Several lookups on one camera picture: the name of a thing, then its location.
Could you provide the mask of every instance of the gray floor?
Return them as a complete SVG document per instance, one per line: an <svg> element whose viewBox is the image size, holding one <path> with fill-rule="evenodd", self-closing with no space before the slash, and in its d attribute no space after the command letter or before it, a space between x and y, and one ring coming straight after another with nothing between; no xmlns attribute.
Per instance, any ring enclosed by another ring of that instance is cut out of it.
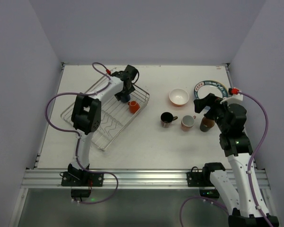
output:
<svg viewBox="0 0 284 227"><path fill-rule="evenodd" d="M94 200L111 190L95 190ZM96 205L71 203L70 190L31 189L20 227L179 227L182 202L197 190L119 190ZM183 211L185 227L226 227L227 215L207 202L191 200Z"/></svg>

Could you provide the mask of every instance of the dish rack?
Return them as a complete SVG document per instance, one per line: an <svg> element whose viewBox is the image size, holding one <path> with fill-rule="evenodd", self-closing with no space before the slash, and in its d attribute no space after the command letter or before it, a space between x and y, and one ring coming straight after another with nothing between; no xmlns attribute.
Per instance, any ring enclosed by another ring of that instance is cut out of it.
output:
<svg viewBox="0 0 284 227"><path fill-rule="evenodd" d="M103 76L85 93L91 92L105 83L107 83L107 78ZM101 124L91 139L92 144L100 150L104 151L148 104L150 94L137 85L134 85L134 87L135 90L130 94L130 101L136 101L140 105L140 109L135 114L129 112L127 103L117 101L115 97L112 97L102 105ZM73 125L71 121L73 107L74 103L67 107L60 115L71 126Z"/></svg>

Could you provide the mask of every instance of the bowl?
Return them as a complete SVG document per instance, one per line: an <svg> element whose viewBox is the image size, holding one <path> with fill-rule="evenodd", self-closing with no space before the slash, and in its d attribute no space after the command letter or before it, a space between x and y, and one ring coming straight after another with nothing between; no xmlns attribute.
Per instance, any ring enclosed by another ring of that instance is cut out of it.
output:
<svg viewBox="0 0 284 227"><path fill-rule="evenodd" d="M176 88L169 93L169 99L173 105L183 106L189 101L189 94L181 88Z"/></svg>

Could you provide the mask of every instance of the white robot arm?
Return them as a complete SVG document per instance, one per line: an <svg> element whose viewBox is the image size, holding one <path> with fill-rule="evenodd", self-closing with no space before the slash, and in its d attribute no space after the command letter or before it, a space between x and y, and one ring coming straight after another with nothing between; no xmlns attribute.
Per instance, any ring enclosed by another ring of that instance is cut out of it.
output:
<svg viewBox="0 0 284 227"><path fill-rule="evenodd" d="M135 88L133 80L138 70L127 65L124 71L111 74L109 85L103 85L91 93L77 95L71 115L73 127L77 131L78 142L72 162L68 165L67 172L63 173L62 186L102 186L103 175L101 173L91 174L89 169L89 150L94 132L101 123L101 106L113 96L118 101L129 100L129 95Z"/></svg>
<svg viewBox="0 0 284 227"><path fill-rule="evenodd" d="M210 107L204 116L214 120L221 131L220 145L233 170L238 191L230 183L221 163L206 163L202 169L203 179L212 183L222 197L229 214L230 227L277 227L278 219L269 214L253 165L248 169L253 150L243 131L247 111L238 104L241 100L241 95L233 95L227 100L231 103L229 105L227 101L213 94L194 100L196 113L200 113L205 106Z"/></svg>
<svg viewBox="0 0 284 227"><path fill-rule="evenodd" d="M105 85L99 87L97 90L101 90ZM110 85L104 91L97 93L96 90L93 90L92 93L96 93L96 95L92 96L93 99L98 99L101 103L106 103L109 99L111 99L115 94L121 92L123 90L123 81L117 77L111 77ZM84 168L89 166L89 149L91 145L91 138L93 137L94 132L91 131L86 134L84 131L80 129L76 129L80 133L80 142L78 147L77 155L74 152L74 157L71 162L71 165L76 169L81 169L77 163L76 157L78 157L81 165Z"/></svg>

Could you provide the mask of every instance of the white table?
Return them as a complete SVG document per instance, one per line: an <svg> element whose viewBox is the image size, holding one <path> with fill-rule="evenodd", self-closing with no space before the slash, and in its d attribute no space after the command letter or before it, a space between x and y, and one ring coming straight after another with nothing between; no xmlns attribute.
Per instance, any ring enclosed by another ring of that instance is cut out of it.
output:
<svg viewBox="0 0 284 227"><path fill-rule="evenodd" d="M126 66L117 67L123 70ZM195 114L193 89L202 80L216 80L230 87L223 66L135 66L140 71L137 83L150 93L148 105L119 137L103 152L92 147L89 154L90 168L100 169L189 169L202 168L207 162L230 165L219 144L220 131L217 126L201 132L199 125L203 114ZM58 93L85 92L99 78L92 66L66 65ZM190 94L189 102L183 107L173 106L168 93L174 88L183 88ZM72 129L60 114L75 100L75 96L56 99L51 121L58 127ZM171 127L162 128L160 115L171 112L179 117ZM196 115L193 129L183 132L181 118ZM38 168L65 169L71 162L75 150L74 133L60 132L48 127Z"/></svg>

